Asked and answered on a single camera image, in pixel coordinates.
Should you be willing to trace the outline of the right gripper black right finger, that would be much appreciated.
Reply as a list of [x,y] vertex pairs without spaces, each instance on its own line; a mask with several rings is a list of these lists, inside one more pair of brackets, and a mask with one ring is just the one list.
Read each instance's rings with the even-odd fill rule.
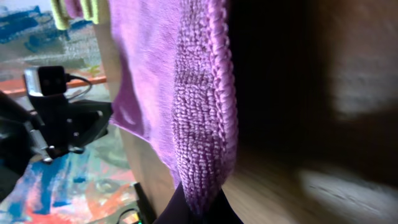
[[214,223],[217,224],[243,224],[241,219],[232,209],[226,195],[220,190],[214,201]]

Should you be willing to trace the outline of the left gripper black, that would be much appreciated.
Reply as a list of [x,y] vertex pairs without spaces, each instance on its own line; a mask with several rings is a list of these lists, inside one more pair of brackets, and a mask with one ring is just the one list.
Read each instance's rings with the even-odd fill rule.
[[28,96],[36,112],[25,127],[32,149],[50,164],[69,152],[82,154],[85,146],[108,134],[111,103],[93,100],[69,102],[64,95]]

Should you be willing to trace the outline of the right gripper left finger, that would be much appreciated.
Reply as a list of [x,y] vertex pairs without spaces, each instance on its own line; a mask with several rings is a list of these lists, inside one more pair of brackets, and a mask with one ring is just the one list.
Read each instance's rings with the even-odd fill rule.
[[192,224],[193,215],[185,200],[182,183],[178,184],[165,210],[154,221],[154,224]]

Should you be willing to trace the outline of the purple microfiber cloth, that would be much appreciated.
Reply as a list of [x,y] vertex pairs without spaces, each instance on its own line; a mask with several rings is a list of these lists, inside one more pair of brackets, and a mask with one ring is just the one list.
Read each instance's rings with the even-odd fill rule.
[[147,141],[204,213],[233,171],[238,119],[226,0],[111,1],[111,122]]

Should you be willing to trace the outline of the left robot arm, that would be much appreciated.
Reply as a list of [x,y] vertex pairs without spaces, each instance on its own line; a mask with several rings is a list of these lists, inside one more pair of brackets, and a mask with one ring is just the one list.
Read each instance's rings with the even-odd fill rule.
[[52,164],[108,133],[108,102],[69,102],[64,95],[30,96],[32,111],[1,93],[1,199],[13,190],[34,157]]

